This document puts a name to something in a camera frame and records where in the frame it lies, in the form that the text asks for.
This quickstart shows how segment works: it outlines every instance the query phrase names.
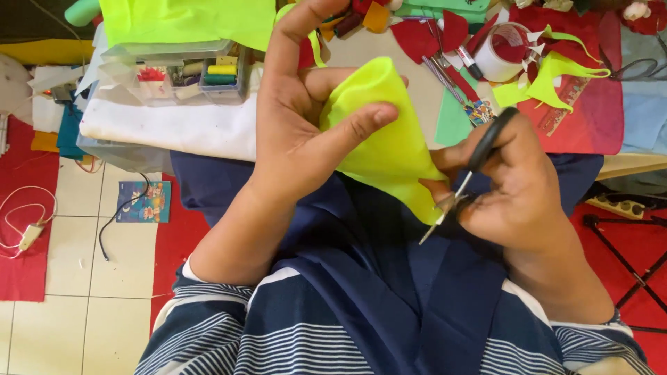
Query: sleeve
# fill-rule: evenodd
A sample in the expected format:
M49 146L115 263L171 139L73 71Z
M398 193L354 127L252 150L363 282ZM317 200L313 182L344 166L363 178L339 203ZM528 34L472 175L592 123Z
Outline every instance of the sleeve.
M186 368L233 374L253 288L202 282L189 260L176 271L172 288L175 296L157 315L135 375Z
M550 322L563 354L563 366L581 375L655 375L632 330L618 310L604 324Z

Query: scissors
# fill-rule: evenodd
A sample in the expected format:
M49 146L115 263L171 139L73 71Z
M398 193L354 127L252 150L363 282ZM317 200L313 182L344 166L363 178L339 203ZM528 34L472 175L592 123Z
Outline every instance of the scissors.
M486 133L482 136L480 142L472 152L472 156L470 156L470 161L468 162L469 172L466 175L466 178L463 180L463 183L458 188L458 190L456 190L454 195L450 195L444 200L438 202L437 206L442 210L442 215L440 215L436 223L428 229L426 234L424 234L422 240L419 241L419 245L423 244L424 241L426 241L426 239L431 235L431 233L433 233L436 227L442 224L449 211L452 209L456 210L456 206L465 197L463 192L465 191L468 182L470 182L472 174L482 170L482 167L489 160L489 157L497 150L497 148L494 147L496 139L500 135L500 132L505 128L505 125L507 125L507 123L510 122L512 117L514 117L514 115L517 113L519 113L518 109L514 107L508 107L493 120L491 126L489 126L489 128L486 130Z

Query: black scissors handle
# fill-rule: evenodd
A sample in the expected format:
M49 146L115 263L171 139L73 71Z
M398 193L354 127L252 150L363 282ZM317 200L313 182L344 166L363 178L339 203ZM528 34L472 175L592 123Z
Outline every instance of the black scissors handle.
M470 156L468 170L471 172L479 172L482 169L484 164L489 160L491 154L496 150L496 148L494 148L494 143L500 135L500 132L517 113L519 113L518 109L508 107L491 123L486 130L486 133L480 139L480 142L477 143L475 150L472 152L472 156Z

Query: hand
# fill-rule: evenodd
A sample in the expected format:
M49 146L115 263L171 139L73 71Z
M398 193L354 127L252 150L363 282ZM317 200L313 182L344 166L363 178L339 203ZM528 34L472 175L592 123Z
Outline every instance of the hand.
M249 185L263 199L294 205L319 188L343 158L395 121L388 103L369 104L334 128L317 129L331 91L354 69L297 72L299 43L349 0L303 0L275 26L257 99L257 162Z
M432 151L438 169L450 178L467 165L489 124L474 129L452 147ZM530 119L515 115L496 140L500 147L482 173L491 177L491 192L480 196L459 215L459 222L475 236L519 250L550 248L570 233L560 205L556 169L542 150ZM449 188L442 181L422 181L439 202Z

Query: white floor tile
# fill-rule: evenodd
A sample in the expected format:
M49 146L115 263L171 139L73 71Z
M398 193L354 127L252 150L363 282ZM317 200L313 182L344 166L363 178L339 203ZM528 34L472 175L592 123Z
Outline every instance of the white floor tile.
M11 319L14 315L14 302L0 302L0 374L7 373L9 363L9 339L11 337Z
M97 216L101 188L102 171L86 173L74 160L61 157L55 190L57 215Z
M51 227L46 294L88 296L97 218L56 217Z
M108 218L100 218L98 230ZM95 245L90 295L94 297L150 298L153 295L156 223L112 222L102 235L110 261Z
M133 373L148 343L151 300L90 298L83 375Z
M145 173L149 181L161 181L162 173ZM145 181L135 172L124 171L111 164L104 170L104 184L102 186L102 200L99 215L110 218L118 208L118 183L120 181Z
M39 304L16 302L8 373L80 374L87 300L46 296Z

